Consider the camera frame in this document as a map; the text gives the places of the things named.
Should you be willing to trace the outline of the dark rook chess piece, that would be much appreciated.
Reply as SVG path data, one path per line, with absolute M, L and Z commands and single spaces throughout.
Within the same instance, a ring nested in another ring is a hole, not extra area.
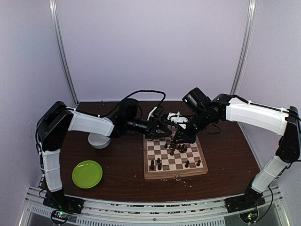
M 150 170 L 155 170 L 155 161 L 152 159 L 150 162 Z

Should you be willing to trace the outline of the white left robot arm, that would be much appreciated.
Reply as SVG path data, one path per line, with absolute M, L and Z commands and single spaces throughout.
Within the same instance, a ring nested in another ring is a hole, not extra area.
M 141 106 L 132 96 L 129 94 L 105 114 L 80 111 L 57 101 L 38 120 L 35 129 L 36 150 L 49 201 L 57 209 L 63 209 L 68 204 L 60 176 L 60 151 L 69 132 L 95 135 L 106 144 L 111 139 L 126 136 L 128 132 L 142 134 L 147 139 L 171 136 L 171 130 L 159 119 L 163 102 L 160 101 L 144 120 L 137 117 Z

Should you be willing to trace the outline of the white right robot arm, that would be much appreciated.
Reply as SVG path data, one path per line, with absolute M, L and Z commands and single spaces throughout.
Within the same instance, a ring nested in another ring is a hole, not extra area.
M 279 138 L 262 169 L 251 180 L 249 188 L 241 197 L 241 204 L 250 208 L 261 195 L 290 165 L 299 161 L 301 155 L 301 119 L 298 109 L 272 107 L 246 100 L 237 95 L 219 94 L 210 99 L 199 88 L 183 97 L 183 102 L 193 111 L 192 116 L 180 113 L 168 119 L 179 125 L 174 143 L 193 143 L 199 132 L 208 125 L 220 121 L 236 122 L 243 129 L 253 128 L 263 132 L 259 139 Z

